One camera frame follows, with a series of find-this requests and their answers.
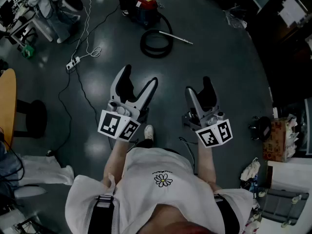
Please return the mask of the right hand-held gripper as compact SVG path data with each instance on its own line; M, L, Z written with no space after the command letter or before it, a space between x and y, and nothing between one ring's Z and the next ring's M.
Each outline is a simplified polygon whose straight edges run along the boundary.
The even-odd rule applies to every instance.
M187 86L185 97L188 112L182 116L182 125L195 132L204 147L216 147L233 138L231 125L217 105L217 96L211 80L203 77L203 90L198 94Z

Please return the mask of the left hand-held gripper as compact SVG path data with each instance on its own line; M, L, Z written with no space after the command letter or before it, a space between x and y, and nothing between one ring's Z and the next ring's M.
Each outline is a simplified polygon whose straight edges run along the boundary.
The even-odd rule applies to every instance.
M147 121L147 107L158 87L158 79L154 77L136 98L130 80L131 68L127 64L115 77L110 89L113 100L108 102L107 109L102 110L97 130L103 135L125 142L129 142L140 125Z

